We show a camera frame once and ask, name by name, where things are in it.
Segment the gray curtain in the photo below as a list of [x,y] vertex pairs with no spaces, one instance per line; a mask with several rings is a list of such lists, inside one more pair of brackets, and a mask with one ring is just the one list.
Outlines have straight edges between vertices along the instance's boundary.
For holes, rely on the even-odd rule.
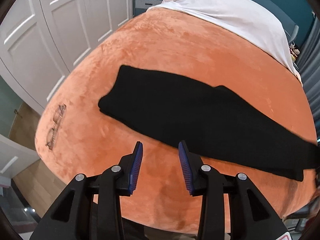
[[313,119],[320,136],[320,22],[316,18],[311,33],[296,61],[303,89],[307,95]]

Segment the eyeglasses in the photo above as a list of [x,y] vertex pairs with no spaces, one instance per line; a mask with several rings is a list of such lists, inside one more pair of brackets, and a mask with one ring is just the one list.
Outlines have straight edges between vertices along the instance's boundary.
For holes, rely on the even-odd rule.
[[61,124],[61,120],[63,118],[63,114],[66,111],[66,109],[67,109],[67,106],[65,104],[59,105],[58,109],[55,111],[55,113],[53,115],[52,119],[54,121],[54,125],[48,131],[48,134],[47,134],[46,146],[49,147],[49,150],[53,149],[54,142],[55,142],[55,140],[57,138],[58,129],[59,129],[59,126]]

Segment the drawer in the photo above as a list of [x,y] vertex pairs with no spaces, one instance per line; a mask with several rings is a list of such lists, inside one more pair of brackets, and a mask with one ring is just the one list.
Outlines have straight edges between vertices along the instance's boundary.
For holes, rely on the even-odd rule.
[[162,3],[162,0],[135,0],[136,9],[148,9],[151,6]]

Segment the wooden floor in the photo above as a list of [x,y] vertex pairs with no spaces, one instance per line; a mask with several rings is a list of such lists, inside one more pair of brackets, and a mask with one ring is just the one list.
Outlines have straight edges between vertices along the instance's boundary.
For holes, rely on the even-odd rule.
[[[12,126],[9,139],[36,150],[34,138],[39,119],[39,114],[23,103]],[[52,202],[66,186],[41,160],[20,172],[13,180],[40,217],[43,217]]]

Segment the nightstand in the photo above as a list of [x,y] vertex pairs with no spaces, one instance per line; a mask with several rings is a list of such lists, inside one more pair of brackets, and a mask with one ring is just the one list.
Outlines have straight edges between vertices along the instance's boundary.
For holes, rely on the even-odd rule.
[[144,13],[148,8],[162,3],[162,0],[133,0],[133,17]]

